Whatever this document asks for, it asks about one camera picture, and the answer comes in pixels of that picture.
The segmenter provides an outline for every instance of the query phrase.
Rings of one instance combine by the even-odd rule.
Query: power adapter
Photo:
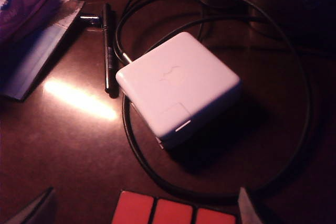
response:
[[[173,148],[232,105],[240,78],[182,32],[117,72],[117,82],[162,148]]]

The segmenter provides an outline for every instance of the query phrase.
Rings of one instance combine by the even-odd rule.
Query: red object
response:
[[[159,199],[152,224],[190,224],[192,206]]]
[[[195,224],[235,224],[236,217],[223,212],[199,208]]]
[[[148,224],[154,198],[123,191],[120,194],[112,224]]]

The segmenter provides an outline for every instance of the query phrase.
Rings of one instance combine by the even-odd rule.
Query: blue book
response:
[[[16,35],[17,42],[1,50],[0,55],[0,94],[17,100],[25,99],[36,77],[50,55],[79,14],[84,2],[78,0],[48,0]],[[35,28],[36,22],[53,14],[49,22]]]

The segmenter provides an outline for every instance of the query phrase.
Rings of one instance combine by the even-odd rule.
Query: wooden desk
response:
[[[87,0],[83,12],[100,14],[105,2],[120,16],[127,0]],[[191,0],[164,0],[138,11],[123,31],[126,52],[135,59],[172,29],[198,18],[199,11]],[[197,27],[189,32],[196,35]],[[217,22],[204,34],[204,45],[242,78],[240,101],[193,144],[171,153],[159,148],[132,110],[135,135],[149,163],[170,182],[221,193],[257,187],[297,146],[306,102],[298,67],[290,54],[271,50],[281,45],[246,24]],[[255,45],[270,50],[254,50]],[[261,199],[283,223],[334,223],[336,62],[322,54],[301,59],[314,98],[306,155]],[[0,98],[0,221],[49,186],[56,190],[55,223],[63,224],[110,223],[121,189],[178,199],[138,164],[122,127],[121,96],[109,98],[103,80],[102,33],[75,24],[26,101]],[[208,206],[238,213],[236,205]]]

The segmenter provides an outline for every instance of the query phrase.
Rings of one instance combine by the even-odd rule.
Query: black pen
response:
[[[114,33],[115,12],[111,10],[109,4],[103,5],[102,11],[102,30],[105,47],[105,91],[110,97],[116,98],[119,95],[119,86],[115,79],[118,71],[118,61],[112,48],[111,35]]]

